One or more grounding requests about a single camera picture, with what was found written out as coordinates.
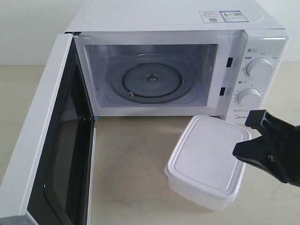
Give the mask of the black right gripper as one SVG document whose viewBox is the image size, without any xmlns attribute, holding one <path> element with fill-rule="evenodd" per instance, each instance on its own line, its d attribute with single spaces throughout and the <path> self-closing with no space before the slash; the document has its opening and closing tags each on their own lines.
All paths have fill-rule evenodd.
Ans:
<svg viewBox="0 0 300 225">
<path fill-rule="evenodd" d="M 251 110 L 245 126 L 263 136 L 274 136 L 274 153 L 262 136 L 239 142 L 232 155 L 238 160 L 274 173 L 282 183 L 300 185 L 300 127 L 272 116 L 267 110 Z"/>
</svg>

